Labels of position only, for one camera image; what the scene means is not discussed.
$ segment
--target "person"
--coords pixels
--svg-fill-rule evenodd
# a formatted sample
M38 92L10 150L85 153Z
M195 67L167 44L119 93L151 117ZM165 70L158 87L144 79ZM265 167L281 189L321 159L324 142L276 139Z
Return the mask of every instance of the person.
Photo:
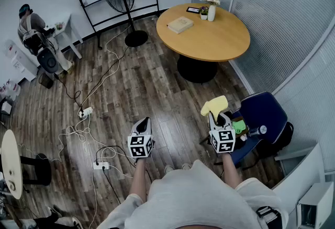
M46 33L46 30L44 29L46 27L46 23L43 21L43 19L36 13L32 12L32 9L30 9L30 6L28 4L24 4L19 11L19 27L17 29L18 36L20 38L21 43L23 44L23 37L24 34L27 33L28 27L27 27L27 17L30 16L30 24L31 28L35 29L42 34ZM56 46L56 41L52 37L48 38L49 41L53 42L53 46ZM68 61L61 50L54 50L55 55L57 57L57 60L59 64L61 65L62 69L58 70L56 72L57 75L61 74L63 70L67 71L69 74L72 73L74 68L74 63L71 63Z
M55 208L48 207L50 216L46 218L37 218L34 219L36 222L35 228L39 229L83 229L81 222L76 218L72 217L73 226L67 226L59 223L55 223L59 218L62 218L62 215Z
M129 196L97 229L285 228L276 194L255 178L242 181L229 153L222 161L225 183L199 160L182 170L167 165L147 197L146 160L139 159Z

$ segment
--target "power plug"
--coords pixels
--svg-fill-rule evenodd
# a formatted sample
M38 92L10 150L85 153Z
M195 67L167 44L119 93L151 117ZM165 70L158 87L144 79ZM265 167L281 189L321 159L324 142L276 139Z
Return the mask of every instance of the power plug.
M88 107L83 111L79 111L79 118L80 119L86 119L88 115L93 113L93 108L92 107Z
M93 169L100 169L100 170L109 169L109 163L108 162L98 162L98 165L97 165L96 162L93 162Z

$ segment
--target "white vase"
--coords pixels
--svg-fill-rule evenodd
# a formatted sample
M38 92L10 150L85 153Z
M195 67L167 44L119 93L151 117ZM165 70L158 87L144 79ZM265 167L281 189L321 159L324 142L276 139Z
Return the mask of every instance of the white vase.
M215 9L216 9L215 5L210 5L209 10L208 10L208 17L207 17L207 20L210 22L214 21Z

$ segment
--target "backpack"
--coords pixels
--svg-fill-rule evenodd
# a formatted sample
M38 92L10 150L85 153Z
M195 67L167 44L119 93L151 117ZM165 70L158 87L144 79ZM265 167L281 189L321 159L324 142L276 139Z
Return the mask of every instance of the backpack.
M23 45L30 51L30 53L34 56L37 56L38 51L41 48L46 47L45 37L44 35L37 31L36 29L31 28L30 22L31 15L28 15L26 22L27 22L27 29L21 25L19 26L19 30L23 33Z
M262 140L257 146L257 152L260 158L266 158L269 156L276 155L280 150L289 145L292 139L294 127L292 123L286 122L283 132L279 136L278 140L271 144L266 140Z

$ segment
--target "gray shirt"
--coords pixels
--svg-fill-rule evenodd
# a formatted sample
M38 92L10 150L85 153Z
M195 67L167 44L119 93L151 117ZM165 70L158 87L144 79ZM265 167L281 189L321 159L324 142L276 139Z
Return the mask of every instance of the gray shirt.
M232 189L199 160L189 170L173 170L155 180L143 203L136 194L113 210L97 229L176 229L187 225L217 228L267 228L256 210L270 206L282 216L288 214L277 195L251 178Z
M40 31L40 32L43 32L44 27L46 27L46 23L43 21L43 19L38 14L35 14L35 13L31 14L30 23L31 23L31 28L32 29L35 29L35 30ZM23 26L23 28L25 30L28 30L28 28L27 28L27 18L26 17L22 17L22 19L20 19L20 24L21 24L21 26ZM21 43L23 44L24 32L21 31L20 26L17 29L17 33L19 35Z

